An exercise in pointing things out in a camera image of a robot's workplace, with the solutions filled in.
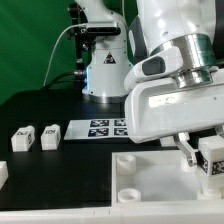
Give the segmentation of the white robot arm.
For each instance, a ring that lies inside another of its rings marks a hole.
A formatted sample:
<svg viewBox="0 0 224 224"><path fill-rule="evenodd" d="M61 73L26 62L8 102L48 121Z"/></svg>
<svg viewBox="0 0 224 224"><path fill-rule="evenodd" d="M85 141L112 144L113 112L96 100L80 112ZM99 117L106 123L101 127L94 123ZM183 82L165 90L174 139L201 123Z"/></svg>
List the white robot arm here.
<svg viewBox="0 0 224 224"><path fill-rule="evenodd" d="M213 40L217 0L136 0L132 25L103 0L76 0L95 39L86 99L124 103L135 143L174 137L189 165L197 163L188 135L224 124L224 69Z"/></svg>

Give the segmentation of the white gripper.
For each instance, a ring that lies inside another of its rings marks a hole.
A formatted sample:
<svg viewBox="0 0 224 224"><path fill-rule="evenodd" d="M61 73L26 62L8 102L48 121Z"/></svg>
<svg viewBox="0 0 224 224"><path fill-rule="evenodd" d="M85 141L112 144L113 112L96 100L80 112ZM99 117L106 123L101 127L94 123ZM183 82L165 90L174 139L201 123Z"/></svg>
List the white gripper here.
<svg viewBox="0 0 224 224"><path fill-rule="evenodd" d="M174 136L190 167L196 150L187 132L215 127L224 137L224 69L212 73L213 82L178 89L172 78L138 84L125 102L128 136L135 143Z"/></svg>

